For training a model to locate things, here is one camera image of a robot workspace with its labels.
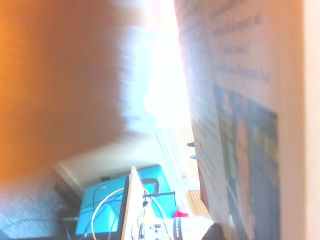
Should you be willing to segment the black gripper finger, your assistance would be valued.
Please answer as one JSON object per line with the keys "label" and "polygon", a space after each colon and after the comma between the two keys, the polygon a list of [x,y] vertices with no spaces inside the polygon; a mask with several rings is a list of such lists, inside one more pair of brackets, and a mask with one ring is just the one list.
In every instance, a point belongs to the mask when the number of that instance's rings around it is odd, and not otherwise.
{"label": "black gripper finger", "polygon": [[212,224],[207,232],[203,235],[203,240],[224,240],[225,236],[220,224]]}

